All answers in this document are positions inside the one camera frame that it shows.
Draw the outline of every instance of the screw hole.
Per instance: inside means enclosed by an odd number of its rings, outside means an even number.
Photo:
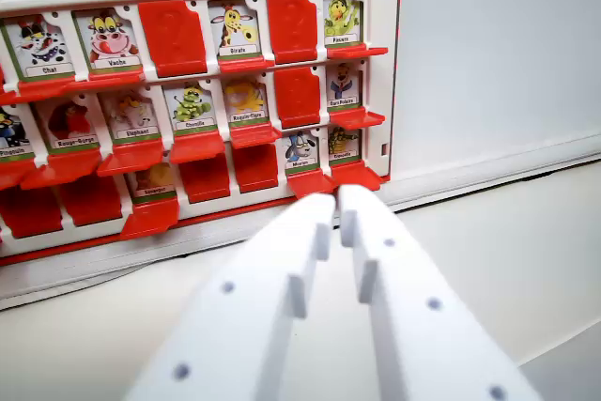
[[[236,286],[233,282],[226,282],[222,285],[222,292],[231,293],[232,291],[234,291],[234,288],[236,288]]]
[[[186,363],[180,363],[176,366],[173,376],[177,380],[183,380],[190,375],[190,367]]]
[[[431,310],[442,309],[442,302],[440,302],[440,300],[438,300],[437,298],[430,298],[427,304],[428,308],[430,308]]]
[[[498,385],[491,387],[488,392],[490,393],[490,397],[497,401],[503,401],[506,399],[505,390]]]

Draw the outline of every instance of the bird character card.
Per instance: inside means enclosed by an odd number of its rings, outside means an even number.
[[[328,128],[328,160],[330,166],[356,162],[361,159],[361,131],[345,131],[342,127]]]
[[[311,131],[298,131],[281,140],[287,176],[319,168],[319,139]]]
[[[362,73],[350,63],[326,67],[328,111],[357,108],[362,104]]]
[[[359,0],[323,0],[326,47],[345,47],[363,41],[363,10]]]
[[[152,100],[134,90],[100,93],[99,97],[114,144],[125,145],[161,137]]]
[[[24,82],[73,75],[60,28],[46,23],[41,14],[7,18],[0,29],[17,74]]]
[[[169,163],[161,162],[144,171],[125,175],[133,204],[175,197],[176,187]]]
[[[198,84],[164,86],[163,93],[175,136],[217,130],[210,93]]]
[[[90,72],[104,74],[142,67],[131,23],[114,8],[73,12]]]
[[[252,78],[223,81],[223,103],[229,127],[269,122],[267,90]]]
[[[34,157],[34,151],[19,117],[0,107],[0,162],[15,162]]]
[[[87,107],[60,98],[35,102],[32,107],[50,154],[99,146]]]
[[[256,11],[248,8],[244,0],[208,2],[208,16],[218,59],[261,55]]]

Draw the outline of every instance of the dalmatian dog card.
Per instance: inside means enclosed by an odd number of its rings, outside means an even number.
[[[34,102],[31,105],[50,154],[99,146],[87,107],[71,99],[60,98]]]
[[[15,69],[24,82],[73,74],[60,28],[46,23],[41,14],[5,19],[1,30]]]
[[[319,168],[319,139],[312,131],[297,131],[281,139],[287,176]]]
[[[131,23],[114,8],[73,12],[90,71],[95,74],[142,67]]]
[[[362,74],[352,64],[327,66],[326,86],[329,112],[361,105]]]
[[[231,60],[261,55],[256,11],[244,0],[208,2],[217,58]]]
[[[161,137],[152,100],[134,90],[99,93],[109,132],[116,145]]]
[[[345,47],[363,41],[362,2],[323,0],[326,47]]]
[[[342,127],[328,128],[328,160],[330,166],[361,159],[361,131],[346,131]]]
[[[163,87],[175,136],[216,131],[215,108],[208,91],[197,83]]]

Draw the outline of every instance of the cow character card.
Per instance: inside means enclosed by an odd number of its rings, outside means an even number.
[[[208,91],[198,84],[164,87],[174,135],[217,130],[215,108]]]
[[[244,0],[208,2],[217,58],[231,60],[261,55],[256,11]]]
[[[362,74],[353,65],[341,63],[326,68],[328,111],[357,108],[362,103]]]
[[[100,93],[100,103],[116,145],[161,137],[152,101],[133,90]]]
[[[50,154],[99,146],[87,107],[71,99],[47,99],[32,106]]]
[[[161,162],[144,171],[125,175],[133,204],[175,197],[173,173],[169,163]]]
[[[361,131],[345,131],[342,127],[328,129],[330,166],[361,159]]]
[[[323,0],[326,47],[359,44],[362,35],[362,2],[358,0]]]
[[[5,19],[2,35],[21,80],[33,82],[74,73],[60,28],[46,23],[41,14]]]
[[[32,159],[33,152],[19,117],[0,107],[0,162]]]
[[[287,175],[319,168],[319,140],[310,131],[299,131],[282,138]]]
[[[131,24],[118,17],[113,8],[76,11],[73,17],[92,73],[142,67]]]
[[[267,91],[252,78],[223,82],[223,103],[229,127],[269,122]]]

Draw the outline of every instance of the giraffe character card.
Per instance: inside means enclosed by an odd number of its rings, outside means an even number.
[[[41,14],[7,18],[2,35],[19,78],[24,82],[73,75],[67,44],[60,28]]]
[[[363,41],[362,2],[323,0],[326,47],[345,47]]]
[[[248,8],[244,0],[211,1],[208,16],[218,59],[261,55],[256,11]]]
[[[85,58],[94,74],[142,67],[131,23],[114,8],[73,12]]]

